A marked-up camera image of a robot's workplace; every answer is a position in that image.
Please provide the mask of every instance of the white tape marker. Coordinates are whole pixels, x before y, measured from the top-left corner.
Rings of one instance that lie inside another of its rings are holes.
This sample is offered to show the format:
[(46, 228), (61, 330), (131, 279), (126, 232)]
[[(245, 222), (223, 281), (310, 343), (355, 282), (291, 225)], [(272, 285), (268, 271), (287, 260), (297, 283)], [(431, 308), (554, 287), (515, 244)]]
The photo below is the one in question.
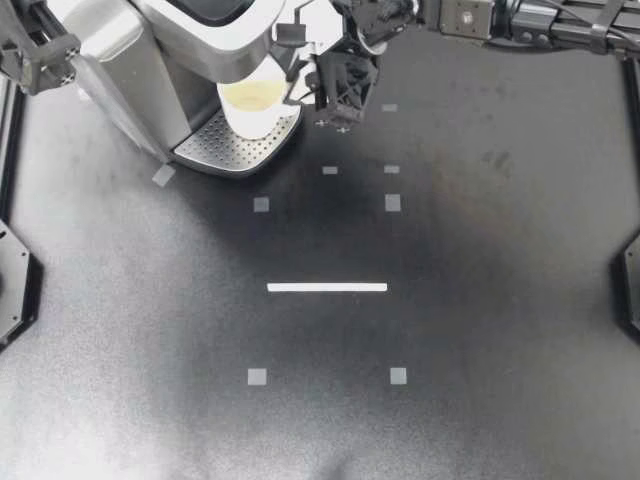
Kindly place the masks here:
[(165, 164), (160, 167), (160, 170), (158, 170), (153, 176), (153, 181), (154, 183), (164, 188), (167, 186), (167, 183), (169, 183), (169, 180), (171, 180), (175, 174), (176, 170), (170, 165)]
[(386, 283), (267, 283), (272, 293), (286, 292), (386, 292)]

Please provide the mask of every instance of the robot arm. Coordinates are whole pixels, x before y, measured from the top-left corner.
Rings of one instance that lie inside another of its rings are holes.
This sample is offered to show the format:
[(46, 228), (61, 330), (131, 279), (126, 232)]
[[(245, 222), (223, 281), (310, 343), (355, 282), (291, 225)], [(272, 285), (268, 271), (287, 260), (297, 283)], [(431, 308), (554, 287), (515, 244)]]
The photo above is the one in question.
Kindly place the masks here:
[[(299, 18), (314, 3), (301, 8)], [(625, 0), (331, 0), (341, 37), (330, 48), (298, 50), (290, 100), (314, 104), (319, 125), (347, 131), (362, 121), (386, 42), (411, 25), (500, 51), (564, 49), (640, 57), (640, 2)], [(327, 17), (309, 16), (309, 22)], [(297, 40), (303, 42), (301, 31)]]
[(80, 41), (43, 0), (0, 0), (0, 73), (36, 95), (75, 79)]

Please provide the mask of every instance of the white square marker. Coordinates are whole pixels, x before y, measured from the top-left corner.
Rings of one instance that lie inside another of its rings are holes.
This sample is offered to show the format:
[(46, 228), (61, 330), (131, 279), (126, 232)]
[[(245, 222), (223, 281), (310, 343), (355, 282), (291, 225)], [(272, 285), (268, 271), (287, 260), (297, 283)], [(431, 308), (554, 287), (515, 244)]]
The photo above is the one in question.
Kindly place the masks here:
[(160, 170), (156, 172), (152, 180), (154, 183), (164, 188), (167, 186), (167, 183), (169, 183), (169, 180), (171, 180), (175, 174), (175, 169), (170, 165), (165, 164), (160, 167)]
[(400, 195), (396, 193), (387, 193), (384, 196), (384, 209), (387, 212), (401, 212), (402, 201)]
[(389, 379), (391, 381), (391, 385), (406, 385), (407, 369), (406, 368), (390, 368)]
[(251, 387), (264, 387), (267, 384), (266, 368), (250, 368), (247, 372), (247, 385)]
[(253, 213), (268, 213), (269, 197), (256, 197), (253, 199)]

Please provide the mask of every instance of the black table surface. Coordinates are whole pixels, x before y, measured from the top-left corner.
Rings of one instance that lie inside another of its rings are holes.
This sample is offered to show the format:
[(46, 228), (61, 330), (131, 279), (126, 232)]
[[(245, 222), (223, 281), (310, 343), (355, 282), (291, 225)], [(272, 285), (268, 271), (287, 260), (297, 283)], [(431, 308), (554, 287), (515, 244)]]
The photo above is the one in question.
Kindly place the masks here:
[[(45, 278), (0, 355), (0, 478), (638, 478), (619, 66), (425, 32), (383, 66), (365, 125), (307, 120), (246, 181), (160, 188), (76, 87), (28, 103), (11, 224)], [(311, 281), (389, 291), (266, 289)]]

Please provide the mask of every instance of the screw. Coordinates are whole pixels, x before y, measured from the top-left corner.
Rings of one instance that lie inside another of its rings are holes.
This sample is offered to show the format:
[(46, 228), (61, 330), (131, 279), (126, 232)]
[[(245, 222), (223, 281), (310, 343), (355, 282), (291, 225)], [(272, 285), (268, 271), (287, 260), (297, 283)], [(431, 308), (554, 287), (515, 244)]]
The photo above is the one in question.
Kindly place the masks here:
[(462, 23), (464, 25), (471, 25), (473, 23), (473, 13), (469, 11), (462, 12), (462, 15), (460, 15), (460, 19), (462, 20)]
[(78, 50), (75, 48), (70, 48), (65, 53), (65, 59), (71, 60), (72, 58), (75, 58), (76, 55), (78, 55)]

